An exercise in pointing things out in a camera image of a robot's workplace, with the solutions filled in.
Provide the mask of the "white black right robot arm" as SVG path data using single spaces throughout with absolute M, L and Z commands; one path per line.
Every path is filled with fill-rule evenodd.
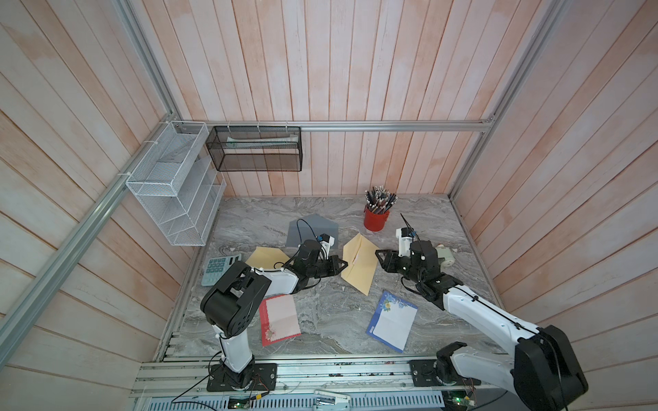
M 502 348 L 481 352 L 464 342 L 440 349 L 433 361 L 410 364 L 416 386 L 457 385 L 468 378 L 516 395 L 530 410 L 564 410 L 589 390 L 589 383 L 565 332 L 521 320 L 478 296 L 441 269 L 430 241 L 406 236 L 397 250 L 378 249 L 385 272 L 413 282 L 416 292 L 438 309 L 461 318 Z

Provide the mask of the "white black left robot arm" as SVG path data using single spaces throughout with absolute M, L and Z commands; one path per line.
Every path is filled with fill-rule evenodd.
M 306 240 L 276 269 L 252 267 L 238 260 L 207 291 L 200 309 L 219 335 L 223 366 L 230 375 L 241 377 L 253 368 L 247 328 L 266 298 L 294 295 L 307 289 L 309 280 L 335 277 L 349 266 L 339 256 L 330 255 L 333 241 L 329 235 Z

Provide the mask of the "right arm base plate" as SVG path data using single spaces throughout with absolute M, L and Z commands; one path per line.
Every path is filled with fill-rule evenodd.
M 459 376 L 452 365 L 441 360 L 413 360 L 409 361 L 409 366 L 414 387 L 482 384 L 479 379 Z

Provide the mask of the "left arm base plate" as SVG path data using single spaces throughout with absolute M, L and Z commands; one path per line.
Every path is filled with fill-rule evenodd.
M 207 391 L 272 391 L 276 388 L 277 372 L 276 363 L 248 364 L 240 373 L 231 371 L 225 364 L 212 365 Z

